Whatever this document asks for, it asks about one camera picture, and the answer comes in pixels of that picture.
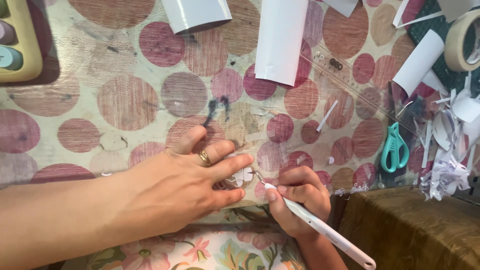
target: polka dot tablecloth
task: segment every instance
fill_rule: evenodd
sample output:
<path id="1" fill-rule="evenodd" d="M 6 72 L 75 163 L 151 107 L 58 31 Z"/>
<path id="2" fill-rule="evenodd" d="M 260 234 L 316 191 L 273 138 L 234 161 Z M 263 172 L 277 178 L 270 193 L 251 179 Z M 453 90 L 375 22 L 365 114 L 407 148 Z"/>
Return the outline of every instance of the polka dot tablecloth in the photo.
<path id="1" fill-rule="evenodd" d="M 266 181 L 306 165 L 332 192 L 374 188 L 387 119 L 303 58 L 294 87 L 255 79 L 260 0 L 229 0 L 231 22 L 184 36 L 172 33 L 160 0 L 27 2 L 44 69 L 34 80 L 0 88 L 1 185 L 124 171 L 172 146 L 190 127 L 207 124 L 208 138 L 195 151 L 230 139 L 238 153 L 256 157 L 253 168 Z M 422 2 L 411 0 L 403 21 Z M 414 48 L 405 29 L 391 25 L 399 5 L 367 0 L 347 19 L 311 0 L 304 53 L 312 55 L 310 48 L 321 43 L 356 67 L 359 83 L 386 85 Z M 417 93 L 429 117 L 438 93 L 425 85 Z M 245 141 L 264 131 L 273 136 Z M 398 183 L 426 173 L 423 148 L 412 149 L 408 166 L 395 175 Z M 237 206 L 265 202 L 255 178 L 226 184 L 247 191 Z"/>

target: adult hand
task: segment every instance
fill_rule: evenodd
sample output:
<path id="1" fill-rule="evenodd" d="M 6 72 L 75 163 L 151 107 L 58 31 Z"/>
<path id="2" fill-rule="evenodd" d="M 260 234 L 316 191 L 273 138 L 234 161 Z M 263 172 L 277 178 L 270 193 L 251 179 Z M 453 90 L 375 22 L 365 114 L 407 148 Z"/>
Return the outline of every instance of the adult hand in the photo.
<path id="1" fill-rule="evenodd" d="M 282 196 L 304 204 L 305 208 L 323 221 L 330 214 L 330 194 L 317 174 L 309 167 L 292 169 L 278 178 L 277 190 L 267 189 L 270 212 L 282 229 L 295 238 L 318 236 L 318 232 L 287 208 Z"/>
<path id="2" fill-rule="evenodd" d="M 205 152 L 213 164 L 208 167 L 193 147 L 206 136 L 195 126 L 171 148 L 121 173 L 132 197 L 114 223 L 119 230 L 141 230 L 149 237 L 180 230 L 213 211 L 242 200 L 243 189 L 213 190 L 212 186 L 253 162 L 253 156 L 222 158 L 235 151 L 231 141 L 209 145 Z"/>

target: transparent ruler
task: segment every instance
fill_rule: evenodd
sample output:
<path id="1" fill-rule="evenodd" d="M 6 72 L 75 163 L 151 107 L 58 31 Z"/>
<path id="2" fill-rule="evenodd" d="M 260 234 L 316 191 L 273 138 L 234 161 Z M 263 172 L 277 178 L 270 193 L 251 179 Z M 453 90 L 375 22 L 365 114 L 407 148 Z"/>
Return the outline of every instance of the transparent ruler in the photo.
<path id="1" fill-rule="evenodd" d="M 331 77 L 335 83 L 341 85 L 341 88 L 344 88 L 352 95 L 364 99 L 370 106 L 397 121 L 413 134 L 416 134 L 414 119 L 421 122 L 422 117 L 411 110 L 413 106 L 404 106 L 400 100 L 395 102 L 394 97 L 388 93 L 386 86 L 385 90 L 381 90 L 364 73 L 332 54 L 322 44 L 313 47 L 311 51 L 312 53 L 310 54 L 309 50 L 304 47 L 300 55 L 318 69 L 317 72 L 320 76 Z M 357 83 L 357 80 L 353 77 L 354 72 L 358 81 L 366 83 Z M 394 108 L 389 108 L 391 101 L 395 105 Z"/>

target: scissors handle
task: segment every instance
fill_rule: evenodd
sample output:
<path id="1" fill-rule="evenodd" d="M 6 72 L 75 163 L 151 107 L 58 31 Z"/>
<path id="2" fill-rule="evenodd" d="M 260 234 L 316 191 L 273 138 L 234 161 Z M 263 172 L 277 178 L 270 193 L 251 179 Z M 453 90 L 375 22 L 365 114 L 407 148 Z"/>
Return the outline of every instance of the scissors handle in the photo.
<path id="1" fill-rule="evenodd" d="M 403 148 L 402 160 L 400 160 L 400 148 Z M 390 154 L 390 168 L 387 167 L 387 157 Z M 384 151 L 380 164 L 386 172 L 395 172 L 397 169 L 401 169 L 406 166 L 410 157 L 410 151 L 407 144 L 398 133 L 398 123 L 388 127 L 388 137 L 385 142 Z"/>

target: floral cushion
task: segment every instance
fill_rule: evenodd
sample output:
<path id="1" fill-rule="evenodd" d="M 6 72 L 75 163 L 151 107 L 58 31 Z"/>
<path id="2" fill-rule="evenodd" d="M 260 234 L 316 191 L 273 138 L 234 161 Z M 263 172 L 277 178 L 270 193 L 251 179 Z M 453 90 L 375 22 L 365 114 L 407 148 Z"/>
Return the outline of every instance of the floral cushion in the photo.
<path id="1" fill-rule="evenodd" d="M 92 257 L 87 270 L 306 270 L 296 241 L 266 212 L 233 212 L 220 216 L 243 223 L 191 224 L 108 248 Z"/>

